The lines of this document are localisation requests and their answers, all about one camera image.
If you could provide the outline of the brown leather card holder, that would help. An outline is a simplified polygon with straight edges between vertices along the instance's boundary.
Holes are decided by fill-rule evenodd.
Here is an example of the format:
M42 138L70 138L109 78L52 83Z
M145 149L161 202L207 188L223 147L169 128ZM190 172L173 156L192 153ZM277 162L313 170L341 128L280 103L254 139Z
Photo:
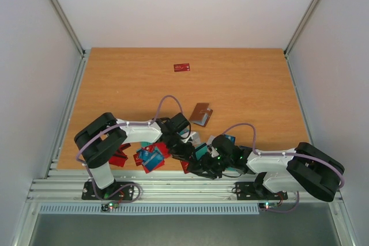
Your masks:
M193 124L205 127L213 113L209 103L197 103L189 121Z

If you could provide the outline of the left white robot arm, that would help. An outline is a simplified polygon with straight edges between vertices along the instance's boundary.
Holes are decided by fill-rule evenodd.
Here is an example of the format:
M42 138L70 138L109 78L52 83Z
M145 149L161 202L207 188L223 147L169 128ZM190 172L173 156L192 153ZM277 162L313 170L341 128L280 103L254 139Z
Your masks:
M173 118L158 118L147 122L117 119L106 112L82 129L74 137L78 147L76 159L83 163L91 177L95 198L110 200L121 190L109 166L109 159L125 143L162 142L169 154L182 161L190 161L195 147L190 136L180 132L190 127L182 113Z

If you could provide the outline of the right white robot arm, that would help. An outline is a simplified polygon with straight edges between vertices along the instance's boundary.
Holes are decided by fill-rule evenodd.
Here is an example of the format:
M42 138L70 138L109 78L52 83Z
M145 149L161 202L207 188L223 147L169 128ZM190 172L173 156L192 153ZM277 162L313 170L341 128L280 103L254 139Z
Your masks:
M279 193L307 192L318 200L331 202L344 185L343 165L306 142L272 152L237 146L226 135L219 135L201 148L204 153L196 149L194 165L188 167L191 173L210 179L223 177L227 169L255 175L251 184L236 184L240 199L272 199Z

